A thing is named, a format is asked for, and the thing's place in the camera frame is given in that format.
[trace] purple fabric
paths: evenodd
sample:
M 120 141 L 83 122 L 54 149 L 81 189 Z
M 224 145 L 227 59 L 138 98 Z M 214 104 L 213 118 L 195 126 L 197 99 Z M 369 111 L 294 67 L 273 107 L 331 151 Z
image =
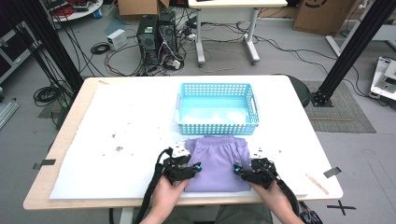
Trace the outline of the purple fabric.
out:
M 201 162 L 202 171 L 192 178 L 186 192 L 237 192 L 250 190 L 247 181 L 233 173 L 233 165 L 250 168 L 248 143 L 232 135 L 206 136 L 189 139 L 186 148 L 191 152 L 189 166 Z

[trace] basket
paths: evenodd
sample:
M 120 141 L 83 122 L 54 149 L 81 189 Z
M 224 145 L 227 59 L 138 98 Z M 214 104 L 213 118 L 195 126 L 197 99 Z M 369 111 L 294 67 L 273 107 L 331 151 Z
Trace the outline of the basket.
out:
M 184 135 L 251 135 L 258 110 L 248 83 L 182 83 L 176 120 Z

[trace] human hand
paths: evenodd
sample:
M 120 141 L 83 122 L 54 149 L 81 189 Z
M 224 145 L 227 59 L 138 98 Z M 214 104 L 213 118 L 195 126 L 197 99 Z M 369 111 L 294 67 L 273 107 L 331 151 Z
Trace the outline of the human hand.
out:
M 174 186 L 169 183 L 169 180 L 164 175 L 161 176 L 152 194 L 151 210 L 141 223 L 163 223 L 171 214 L 180 194 L 189 181 L 189 179 L 183 180 L 177 186 Z
M 275 214 L 283 224 L 303 223 L 293 212 L 290 202 L 282 192 L 276 181 L 273 180 L 268 189 L 260 185 L 249 183 L 250 186 L 262 197 L 265 205 Z

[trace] gray pants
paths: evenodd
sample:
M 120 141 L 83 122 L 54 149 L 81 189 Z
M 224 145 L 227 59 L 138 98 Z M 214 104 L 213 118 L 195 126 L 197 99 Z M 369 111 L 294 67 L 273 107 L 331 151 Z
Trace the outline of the gray pants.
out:
M 184 207 L 175 207 L 164 224 L 192 224 Z M 215 224 L 272 224 L 271 211 L 262 203 L 221 205 Z

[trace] table leg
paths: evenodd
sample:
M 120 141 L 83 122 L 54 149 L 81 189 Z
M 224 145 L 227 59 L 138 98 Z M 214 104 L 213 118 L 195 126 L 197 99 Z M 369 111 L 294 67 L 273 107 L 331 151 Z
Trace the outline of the table leg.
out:
M 201 67 L 205 63 L 204 48 L 201 40 L 201 9 L 197 10 L 197 29 L 195 37 L 195 46 L 197 48 L 198 65 Z
M 253 45 L 253 34 L 254 34 L 254 27 L 256 26 L 256 18 L 257 15 L 259 15 L 259 9 L 257 7 L 254 7 L 251 11 L 251 18 L 250 18 L 250 25 L 248 29 L 247 35 L 244 36 L 245 41 L 247 42 L 247 47 L 250 52 L 251 58 L 252 58 L 252 64 L 255 64 L 256 62 L 260 61 L 259 54 L 257 53 L 256 48 Z
M 122 208 L 120 224 L 131 224 L 134 219 L 134 208 L 124 207 Z

